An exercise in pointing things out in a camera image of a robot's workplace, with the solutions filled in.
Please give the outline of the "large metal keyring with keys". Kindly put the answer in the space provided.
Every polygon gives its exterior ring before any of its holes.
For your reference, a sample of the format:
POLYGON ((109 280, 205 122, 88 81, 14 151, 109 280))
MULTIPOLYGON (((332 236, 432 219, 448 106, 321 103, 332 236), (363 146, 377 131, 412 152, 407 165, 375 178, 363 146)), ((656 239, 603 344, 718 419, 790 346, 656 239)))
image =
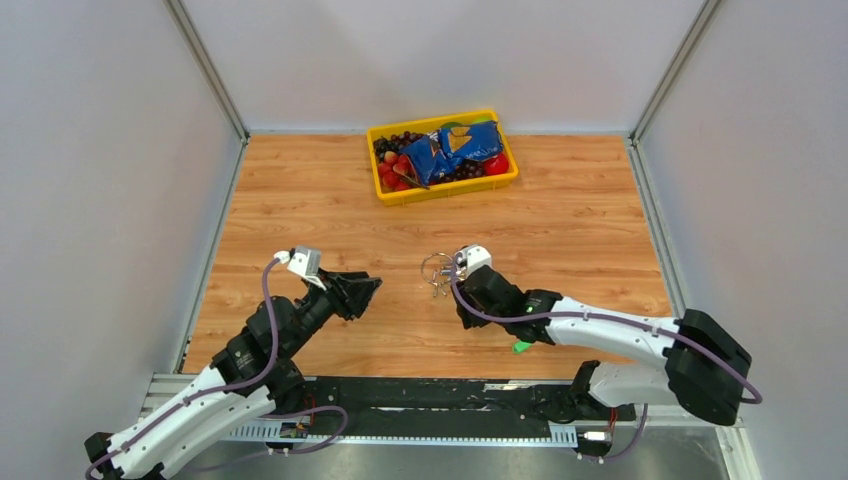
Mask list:
POLYGON ((447 296, 451 292, 452 282, 462 281, 465 277, 464 268, 456 263, 452 255, 444 252, 426 256, 419 265, 419 273, 431 286, 433 298, 447 296))

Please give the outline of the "green tagged key bunch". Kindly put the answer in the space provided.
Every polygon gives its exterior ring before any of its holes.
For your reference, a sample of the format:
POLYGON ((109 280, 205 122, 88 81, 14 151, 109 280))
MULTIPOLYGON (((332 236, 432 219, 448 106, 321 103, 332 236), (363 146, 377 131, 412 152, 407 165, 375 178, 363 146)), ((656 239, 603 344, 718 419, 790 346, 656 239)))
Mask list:
POLYGON ((534 346, 533 342, 516 341, 512 346, 512 352, 520 355, 534 346))

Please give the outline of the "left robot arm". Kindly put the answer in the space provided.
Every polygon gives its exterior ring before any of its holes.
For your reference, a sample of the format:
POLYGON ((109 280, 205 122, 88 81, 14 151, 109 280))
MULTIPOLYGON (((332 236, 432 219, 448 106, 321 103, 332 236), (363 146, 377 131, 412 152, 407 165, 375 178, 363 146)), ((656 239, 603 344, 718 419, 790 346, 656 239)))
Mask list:
POLYGON ((85 442, 88 479, 170 479, 195 456, 257 418, 297 422, 326 409, 306 400, 305 377, 293 357, 333 316, 360 318, 382 285, 360 272, 317 272, 306 295, 270 293, 245 327, 189 384, 136 424, 97 432, 85 442))

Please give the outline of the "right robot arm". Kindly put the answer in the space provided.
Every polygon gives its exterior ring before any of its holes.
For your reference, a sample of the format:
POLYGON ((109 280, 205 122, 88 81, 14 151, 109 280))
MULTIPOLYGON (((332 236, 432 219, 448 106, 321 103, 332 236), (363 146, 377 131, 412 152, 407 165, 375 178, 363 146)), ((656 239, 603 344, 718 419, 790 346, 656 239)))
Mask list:
POLYGON ((629 359, 627 365, 584 363, 571 403, 584 417, 627 404, 678 405, 720 426, 741 405, 759 405, 749 381, 749 352, 712 316, 650 317, 598 308, 544 289, 523 291, 489 265, 454 267, 449 275, 467 329, 497 324, 526 344, 578 346, 629 359))

